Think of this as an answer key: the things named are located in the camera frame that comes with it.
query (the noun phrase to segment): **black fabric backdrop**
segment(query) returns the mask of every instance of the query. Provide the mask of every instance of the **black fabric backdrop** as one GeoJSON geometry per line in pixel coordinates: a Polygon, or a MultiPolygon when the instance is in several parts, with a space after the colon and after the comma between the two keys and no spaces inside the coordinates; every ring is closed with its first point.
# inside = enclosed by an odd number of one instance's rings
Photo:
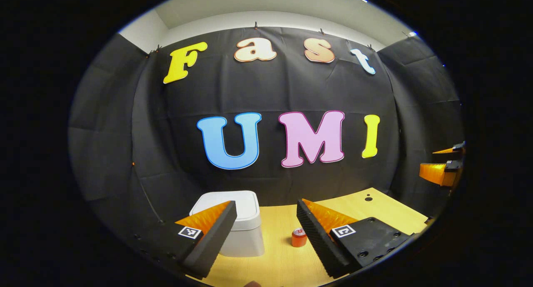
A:
{"type": "Polygon", "coordinates": [[[391,80],[401,130],[389,196],[435,216],[449,190],[419,177],[420,163],[432,162],[432,152],[464,141],[461,103],[446,67],[419,38],[406,38],[378,54],[391,80]]]}
{"type": "Polygon", "coordinates": [[[445,68],[418,38],[376,53],[313,31],[240,28],[192,37],[146,55],[117,34],[78,86],[69,124],[72,165],[82,193],[121,238],[158,219],[187,216],[200,195],[212,191],[253,190],[259,205],[269,206],[374,187],[426,215],[437,213],[446,200],[445,190],[418,177],[418,164],[429,162],[432,151],[463,141],[459,106],[445,68]],[[276,58],[235,61],[237,42],[252,37],[270,40],[276,58]],[[308,61],[307,38],[327,40],[335,61],[308,61]],[[198,42],[207,42],[208,48],[185,68],[188,76],[163,84],[169,54],[198,42]],[[369,57],[375,75],[362,69],[350,53],[353,48],[369,57]],[[285,128],[278,116],[303,112],[316,130],[328,110],[345,113],[344,159],[310,164],[304,158],[302,166],[283,168],[285,128]],[[225,148],[239,155],[244,145],[234,117],[242,112],[262,115],[259,158],[242,170],[219,169],[207,160],[196,123],[225,117],[225,148]],[[378,154],[363,159],[368,114],[381,119],[378,154]]]}

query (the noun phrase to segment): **red can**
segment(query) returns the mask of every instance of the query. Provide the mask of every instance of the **red can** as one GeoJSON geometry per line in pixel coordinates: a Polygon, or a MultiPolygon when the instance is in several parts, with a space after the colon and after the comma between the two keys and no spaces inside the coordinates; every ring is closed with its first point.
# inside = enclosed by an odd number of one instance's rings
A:
{"type": "Polygon", "coordinates": [[[293,231],[292,243],[293,247],[303,247],[307,242],[307,235],[302,228],[297,228],[293,231]]]}

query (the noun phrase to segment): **letter u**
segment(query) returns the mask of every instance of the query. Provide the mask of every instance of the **letter u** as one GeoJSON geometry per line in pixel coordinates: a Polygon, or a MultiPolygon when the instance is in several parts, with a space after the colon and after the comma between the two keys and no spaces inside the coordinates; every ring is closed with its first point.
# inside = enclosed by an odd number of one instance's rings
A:
{"type": "Polygon", "coordinates": [[[199,120],[196,127],[202,131],[207,159],[216,167],[226,170],[243,169],[252,165],[259,157],[259,138],[257,123],[261,114],[242,113],[235,116],[235,122],[242,127],[244,152],[239,156],[230,156],[224,146],[222,129],[228,123],[224,117],[215,116],[199,120]]]}

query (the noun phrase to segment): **white wall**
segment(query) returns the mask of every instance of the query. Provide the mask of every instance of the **white wall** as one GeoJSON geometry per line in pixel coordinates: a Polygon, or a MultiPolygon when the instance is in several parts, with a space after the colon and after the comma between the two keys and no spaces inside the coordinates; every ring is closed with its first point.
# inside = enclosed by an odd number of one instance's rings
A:
{"type": "Polygon", "coordinates": [[[312,31],[320,31],[320,28],[322,28],[324,33],[329,35],[345,38],[364,45],[372,44],[372,48],[376,51],[385,47],[381,42],[361,32],[344,27],[344,25],[312,16],[277,11],[233,12],[191,21],[168,30],[162,39],[159,40],[159,44],[160,46],[166,46],[204,33],[237,27],[253,27],[256,21],[258,27],[294,27],[296,29],[312,31]]]}
{"type": "Polygon", "coordinates": [[[155,50],[158,44],[162,46],[160,41],[167,33],[168,28],[155,10],[139,16],[119,32],[146,53],[155,50]]]}

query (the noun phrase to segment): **yellow letter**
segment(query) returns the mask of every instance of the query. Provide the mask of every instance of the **yellow letter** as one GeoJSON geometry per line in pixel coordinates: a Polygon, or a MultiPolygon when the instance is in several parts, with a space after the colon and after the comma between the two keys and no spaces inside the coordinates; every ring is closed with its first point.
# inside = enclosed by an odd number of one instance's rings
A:
{"type": "Polygon", "coordinates": [[[274,59],[277,55],[272,50],[270,40],[266,40],[265,38],[248,38],[237,43],[237,47],[241,48],[235,52],[234,57],[236,61],[240,62],[250,62],[255,59],[267,61],[274,59]]]}
{"type": "Polygon", "coordinates": [[[367,124],[367,144],[365,150],[362,153],[363,158],[373,157],[377,154],[376,142],[377,142],[377,124],[379,124],[379,116],[367,115],[365,116],[365,122],[367,124]]]}
{"type": "Polygon", "coordinates": [[[196,63],[196,58],[198,58],[198,52],[196,52],[196,50],[200,50],[200,52],[203,52],[204,50],[206,50],[206,48],[207,43],[200,42],[197,44],[185,46],[170,53],[170,56],[172,56],[172,60],[170,61],[168,74],[163,79],[163,83],[167,84],[185,78],[189,73],[188,71],[183,69],[185,63],[187,63],[188,67],[192,67],[194,63],[196,63]]]}
{"type": "Polygon", "coordinates": [[[307,48],[303,53],[310,61],[330,63],[335,60],[335,55],[328,49],[331,44],[325,40],[308,38],[303,42],[303,46],[307,48]]]}

